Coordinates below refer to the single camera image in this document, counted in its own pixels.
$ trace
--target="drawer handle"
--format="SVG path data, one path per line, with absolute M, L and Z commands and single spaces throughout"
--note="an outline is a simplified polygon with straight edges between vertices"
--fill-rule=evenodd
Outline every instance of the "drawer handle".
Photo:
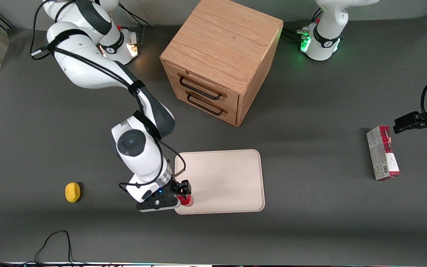
M 220 110 L 220 112 L 215 112 L 215 111 L 213 111 L 213 110 L 211 110 L 211 109 L 208 109 L 208 108 L 204 107 L 203 105 L 200 105 L 200 104 L 198 104 L 198 103 L 196 103 L 196 102 L 194 102 L 194 101 L 190 100 L 190 97 L 191 97 L 191 96 L 192 96 L 191 94 L 189 94 L 189 95 L 187 96 L 187 101 L 189 101 L 189 103 L 192 103 L 193 105 L 198 106 L 199 108 L 202 108 L 203 110 L 205 110 L 205 111 L 207 111 L 207 112 L 210 112 L 210 113 L 212 113 L 212 114 L 213 114 L 213 115 L 215 115 L 215 116 L 220 116 L 220 115 L 224 112 L 224 110 L 223 110 L 223 109 L 221 109 L 221 110 Z
M 181 78 L 179 79 L 179 83 L 180 83 L 182 86 L 184 86 L 185 88 L 191 89 L 192 91 L 194 91 L 194 92 L 196 92 L 196 93 L 199 93 L 199 94 L 201 94 L 202 96 L 205 96 L 205 97 L 210 98 L 210 99 L 213 99 L 213 100 L 218 100 L 218 99 L 220 98 L 220 96 L 222 96 L 222 94 L 221 94 L 221 93 L 219 93 L 219 94 L 218 94 L 218 96 L 211 96 L 211 95 L 209 95 L 208 93 L 204 93 L 204 92 L 202 92 L 202 91 L 199 91 L 198 89 L 195 89 L 195 88 L 193 88 L 192 86 L 190 86 L 190 85 L 188 85 L 188 84 L 186 84 L 186 83 L 183 83 L 183 79 L 184 79 L 184 77 L 183 77 L 183 76 L 181 76 Z

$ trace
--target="gray table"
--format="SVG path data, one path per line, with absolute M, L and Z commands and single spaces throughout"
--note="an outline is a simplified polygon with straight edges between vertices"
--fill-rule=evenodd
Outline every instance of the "gray table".
M 0 72 L 0 261 L 30 260 L 63 229 L 82 261 L 427 266 L 427 130 L 393 136 L 402 177 L 385 182 L 373 179 L 365 138 L 418 110 L 427 17 L 350 22 L 326 62 L 282 39 L 240 128 L 176 99 L 159 55 L 177 30 L 147 29 L 129 68 L 175 115 L 165 140 L 175 149 L 261 153 L 264 210 L 138 212 L 117 187 L 132 174 L 110 136 L 134 99 L 74 86 L 54 59 L 32 61 L 29 32 L 14 30 Z M 85 183 L 78 204 L 64 198 L 70 181 Z M 42 260 L 66 260 L 62 235 Z

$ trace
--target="cardboard box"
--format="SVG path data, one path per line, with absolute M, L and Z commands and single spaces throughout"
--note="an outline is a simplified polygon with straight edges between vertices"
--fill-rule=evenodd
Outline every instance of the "cardboard box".
M 375 180 L 386 181 L 400 176 L 400 169 L 391 149 L 389 126 L 378 126 L 367 133 Z

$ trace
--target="wooden drawer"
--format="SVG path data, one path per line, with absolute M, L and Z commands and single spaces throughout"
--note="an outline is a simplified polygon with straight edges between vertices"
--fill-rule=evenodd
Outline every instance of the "wooden drawer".
M 282 27 L 283 21 L 230 0 L 200 0 L 159 58 L 179 99 L 240 126 Z
M 213 115 L 214 117 L 217 117 L 220 120 L 223 120 L 224 122 L 230 123 L 231 125 L 236 125 L 236 111 L 221 108 L 216 103 L 187 90 L 179 92 L 178 98 L 188 103 L 189 105 L 193 105 L 194 107 L 204 112 L 207 112 L 208 114 Z

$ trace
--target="yellow sponge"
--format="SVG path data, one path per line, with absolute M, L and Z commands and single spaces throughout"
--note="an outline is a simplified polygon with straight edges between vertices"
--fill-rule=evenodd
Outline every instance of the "yellow sponge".
M 66 199 L 70 203 L 75 203 L 80 198 L 80 186 L 76 182 L 71 182 L 66 186 Z

